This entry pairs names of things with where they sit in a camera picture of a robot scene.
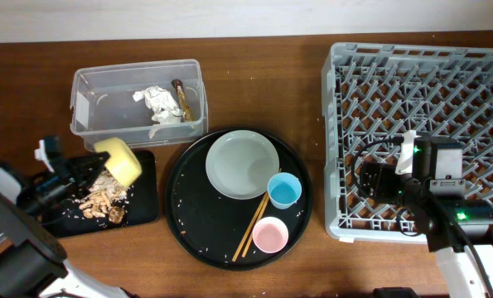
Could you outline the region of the yellow bowl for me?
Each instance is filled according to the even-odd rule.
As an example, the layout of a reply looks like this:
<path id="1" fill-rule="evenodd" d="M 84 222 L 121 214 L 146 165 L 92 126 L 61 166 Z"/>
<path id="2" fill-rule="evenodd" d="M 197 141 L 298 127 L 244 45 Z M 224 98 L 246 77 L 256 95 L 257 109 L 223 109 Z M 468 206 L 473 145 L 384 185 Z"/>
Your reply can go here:
<path id="1" fill-rule="evenodd" d="M 131 186 L 142 174 L 142 166 L 128 145 L 118 137 L 111 137 L 94 144 L 97 153 L 108 153 L 104 166 L 112 177 L 124 187 Z"/>

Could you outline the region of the food scraps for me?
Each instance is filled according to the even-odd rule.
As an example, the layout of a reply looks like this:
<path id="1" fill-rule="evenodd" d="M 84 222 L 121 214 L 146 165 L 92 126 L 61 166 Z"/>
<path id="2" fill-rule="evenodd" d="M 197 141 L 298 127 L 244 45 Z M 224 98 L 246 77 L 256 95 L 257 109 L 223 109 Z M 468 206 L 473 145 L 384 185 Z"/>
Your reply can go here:
<path id="1" fill-rule="evenodd" d="M 106 219 L 112 224 L 123 222 L 128 211 L 128 187 L 118 182 L 113 175 L 102 171 L 82 199 L 73 199 L 85 219 Z"/>

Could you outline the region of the gold coffee sachet wrapper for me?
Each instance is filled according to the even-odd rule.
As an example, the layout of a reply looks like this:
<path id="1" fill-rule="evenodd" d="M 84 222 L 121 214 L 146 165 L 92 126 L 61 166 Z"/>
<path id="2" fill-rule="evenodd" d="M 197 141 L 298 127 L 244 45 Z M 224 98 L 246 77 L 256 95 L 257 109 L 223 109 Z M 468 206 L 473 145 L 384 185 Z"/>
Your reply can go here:
<path id="1" fill-rule="evenodd" d="M 186 100 L 185 88 L 181 80 L 174 79 L 171 82 L 172 86 L 176 90 L 177 96 L 179 98 L 179 104 L 183 111 L 183 118 L 186 122 L 191 122 L 193 120 L 193 113 L 189 106 L 189 103 Z"/>

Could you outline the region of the blue cup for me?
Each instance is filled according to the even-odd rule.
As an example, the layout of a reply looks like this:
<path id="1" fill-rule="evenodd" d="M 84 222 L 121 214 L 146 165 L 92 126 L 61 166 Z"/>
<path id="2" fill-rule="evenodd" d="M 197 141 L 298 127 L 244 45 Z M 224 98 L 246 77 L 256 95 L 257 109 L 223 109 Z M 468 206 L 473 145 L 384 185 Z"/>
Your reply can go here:
<path id="1" fill-rule="evenodd" d="M 293 174 L 280 172 L 268 182 L 268 197 L 277 209 L 288 209 L 302 194 L 302 184 Z"/>

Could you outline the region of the pink cup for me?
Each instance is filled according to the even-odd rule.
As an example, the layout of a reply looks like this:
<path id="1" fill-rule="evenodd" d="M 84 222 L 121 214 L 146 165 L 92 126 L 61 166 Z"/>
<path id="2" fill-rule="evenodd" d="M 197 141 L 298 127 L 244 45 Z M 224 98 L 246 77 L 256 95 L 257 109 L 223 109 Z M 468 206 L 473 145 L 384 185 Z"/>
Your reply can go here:
<path id="1" fill-rule="evenodd" d="M 287 225 L 281 219 L 265 217 L 254 225 L 252 238 L 256 247 L 262 252 L 276 253 L 287 245 L 289 232 Z"/>

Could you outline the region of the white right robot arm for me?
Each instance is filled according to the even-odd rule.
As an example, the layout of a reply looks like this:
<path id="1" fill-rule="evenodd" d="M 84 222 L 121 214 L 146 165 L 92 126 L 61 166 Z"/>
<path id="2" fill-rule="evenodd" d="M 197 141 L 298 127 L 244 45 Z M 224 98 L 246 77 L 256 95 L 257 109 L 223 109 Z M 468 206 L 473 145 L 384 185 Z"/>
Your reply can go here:
<path id="1" fill-rule="evenodd" d="M 384 144 L 401 149 L 393 165 L 352 165 L 359 195 L 412 214 L 451 297 L 493 297 L 493 208 L 468 199 L 462 145 L 414 130 Z"/>

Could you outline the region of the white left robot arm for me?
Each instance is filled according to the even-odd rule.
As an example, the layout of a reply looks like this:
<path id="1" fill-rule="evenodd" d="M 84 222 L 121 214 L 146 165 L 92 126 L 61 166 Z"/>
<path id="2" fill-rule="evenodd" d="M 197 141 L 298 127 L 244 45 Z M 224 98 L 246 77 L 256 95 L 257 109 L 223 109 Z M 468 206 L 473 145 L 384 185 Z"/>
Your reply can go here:
<path id="1" fill-rule="evenodd" d="M 34 157 L 46 170 L 25 177 L 0 165 L 0 297 L 129 297 L 74 267 L 57 238 L 38 222 L 71 196 L 84 198 L 102 171 L 131 186 L 142 167 L 118 137 L 94 144 L 88 156 L 66 158 L 60 139 L 44 137 Z"/>

